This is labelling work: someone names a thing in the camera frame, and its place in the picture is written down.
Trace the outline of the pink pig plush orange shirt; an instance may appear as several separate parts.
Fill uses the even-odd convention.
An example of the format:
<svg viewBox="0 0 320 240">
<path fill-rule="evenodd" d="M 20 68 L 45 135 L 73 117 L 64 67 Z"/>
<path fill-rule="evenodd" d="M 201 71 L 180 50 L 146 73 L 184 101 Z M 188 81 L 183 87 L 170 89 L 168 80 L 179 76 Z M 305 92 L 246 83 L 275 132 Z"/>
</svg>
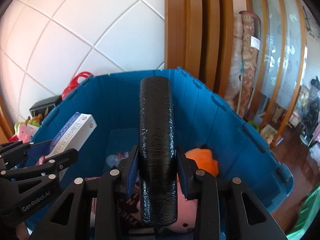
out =
<svg viewBox="0 0 320 240">
<path fill-rule="evenodd" d="M 216 166 L 208 149 L 160 148 L 138 152 L 140 215 L 152 227 L 195 239 L 220 236 Z"/>
</svg>

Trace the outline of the white blue medicine box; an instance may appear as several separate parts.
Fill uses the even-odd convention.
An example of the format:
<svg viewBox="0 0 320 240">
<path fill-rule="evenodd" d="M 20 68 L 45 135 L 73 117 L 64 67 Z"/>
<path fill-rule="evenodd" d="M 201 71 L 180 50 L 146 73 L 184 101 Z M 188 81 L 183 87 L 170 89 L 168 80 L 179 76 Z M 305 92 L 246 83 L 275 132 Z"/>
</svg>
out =
<svg viewBox="0 0 320 240">
<path fill-rule="evenodd" d="M 76 112 L 51 141 L 46 158 L 70 149 L 80 151 L 96 127 L 93 115 Z"/>
</svg>

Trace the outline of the black umbrella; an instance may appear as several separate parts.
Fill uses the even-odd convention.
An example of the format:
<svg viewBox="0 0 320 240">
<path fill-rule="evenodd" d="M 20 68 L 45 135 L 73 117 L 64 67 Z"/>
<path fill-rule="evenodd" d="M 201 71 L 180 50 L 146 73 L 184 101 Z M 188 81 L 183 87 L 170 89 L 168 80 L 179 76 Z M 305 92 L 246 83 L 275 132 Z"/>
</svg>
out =
<svg viewBox="0 0 320 240">
<path fill-rule="evenodd" d="M 139 156 L 142 220 L 169 226 L 177 220 L 177 163 L 170 81 L 152 76 L 140 83 Z"/>
</svg>

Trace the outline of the maroon knit hat red stars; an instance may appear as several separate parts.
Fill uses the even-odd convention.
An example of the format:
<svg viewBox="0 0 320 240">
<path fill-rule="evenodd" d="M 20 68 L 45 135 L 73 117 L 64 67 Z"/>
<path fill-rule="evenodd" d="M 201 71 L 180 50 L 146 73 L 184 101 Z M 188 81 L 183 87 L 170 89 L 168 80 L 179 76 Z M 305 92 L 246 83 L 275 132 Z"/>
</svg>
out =
<svg viewBox="0 0 320 240">
<path fill-rule="evenodd" d="M 132 228 L 142 224 L 140 214 L 140 183 L 136 182 L 133 193 L 128 197 L 125 193 L 119 194 L 118 213 L 120 218 Z"/>
</svg>

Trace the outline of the grey fluffy plush toy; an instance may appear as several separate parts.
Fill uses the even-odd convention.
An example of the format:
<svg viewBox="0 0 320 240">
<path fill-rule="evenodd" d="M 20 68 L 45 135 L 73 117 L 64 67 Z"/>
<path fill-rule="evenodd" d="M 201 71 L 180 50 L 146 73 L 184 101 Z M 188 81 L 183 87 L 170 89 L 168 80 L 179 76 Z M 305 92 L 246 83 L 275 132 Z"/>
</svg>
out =
<svg viewBox="0 0 320 240">
<path fill-rule="evenodd" d="M 111 154 L 106 158 L 106 165 L 110 168 L 117 167 L 121 161 L 121 158 L 115 154 Z"/>
</svg>

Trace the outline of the black gift box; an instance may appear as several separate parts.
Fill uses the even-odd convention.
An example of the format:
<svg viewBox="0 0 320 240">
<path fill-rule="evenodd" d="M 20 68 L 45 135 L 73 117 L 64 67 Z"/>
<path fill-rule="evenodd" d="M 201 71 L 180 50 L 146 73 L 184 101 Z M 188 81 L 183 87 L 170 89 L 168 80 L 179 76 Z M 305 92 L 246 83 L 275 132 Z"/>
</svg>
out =
<svg viewBox="0 0 320 240">
<path fill-rule="evenodd" d="M 61 101 L 62 101 L 62 97 L 60 95 L 41 100 L 39 102 L 34 103 L 29 109 L 29 112 L 31 116 L 38 116 L 39 114 L 42 114 L 43 117 L 45 117 L 55 107 L 57 107 Z"/>
</svg>

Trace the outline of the red plastic toy suitcase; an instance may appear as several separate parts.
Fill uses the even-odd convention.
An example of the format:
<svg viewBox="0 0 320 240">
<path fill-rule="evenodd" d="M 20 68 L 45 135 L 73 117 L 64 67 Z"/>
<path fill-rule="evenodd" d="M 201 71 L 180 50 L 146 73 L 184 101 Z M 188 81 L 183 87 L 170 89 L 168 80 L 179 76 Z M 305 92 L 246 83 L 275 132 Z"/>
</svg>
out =
<svg viewBox="0 0 320 240">
<path fill-rule="evenodd" d="M 66 96 L 73 91 L 74 89 L 76 89 L 80 83 L 78 82 L 80 78 L 84 78 L 87 79 L 92 75 L 92 73 L 90 72 L 80 72 L 79 74 L 77 74 L 75 77 L 73 77 L 70 81 L 70 83 L 68 84 L 68 86 L 64 89 L 63 93 L 61 94 L 61 98 L 62 100 L 64 100 L 66 98 Z"/>
</svg>

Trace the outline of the blue plastic storage crate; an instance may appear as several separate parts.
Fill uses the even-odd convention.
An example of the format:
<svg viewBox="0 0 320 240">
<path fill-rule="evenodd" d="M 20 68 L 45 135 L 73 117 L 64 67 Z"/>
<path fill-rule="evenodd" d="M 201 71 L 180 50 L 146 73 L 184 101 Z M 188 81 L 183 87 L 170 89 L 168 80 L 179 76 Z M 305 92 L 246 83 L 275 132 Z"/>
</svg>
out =
<svg viewBox="0 0 320 240">
<path fill-rule="evenodd" d="M 277 161 L 252 125 L 179 68 L 90 77 L 52 110 L 34 135 L 35 142 L 53 139 L 76 112 L 93 115 L 97 123 L 79 151 L 78 161 L 63 176 L 62 185 L 76 177 L 101 175 L 107 169 L 108 155 L 139 144 L 140 83 L 152 76 L 170 81 L 175 147 L 187 152 L 207 146 L 218 162 L 217 178 L 240 178 L 271 214 L 293 188 L 291 172 Z"/>
</svg>

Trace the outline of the rolled floral carpet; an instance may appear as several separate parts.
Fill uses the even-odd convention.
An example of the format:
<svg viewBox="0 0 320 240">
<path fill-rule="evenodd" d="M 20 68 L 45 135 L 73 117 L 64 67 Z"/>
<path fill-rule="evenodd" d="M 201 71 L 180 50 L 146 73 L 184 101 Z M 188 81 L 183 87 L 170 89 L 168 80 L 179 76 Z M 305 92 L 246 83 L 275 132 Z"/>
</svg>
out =
<svg viewBox="0 0 320 240">
<path fill-rule="evenodd" d="M 257 72 L 261 20 L 253 12 L 234 15 L 233 49 L 224 99 L 238 116 L 244 117 Z"/>
</svg>

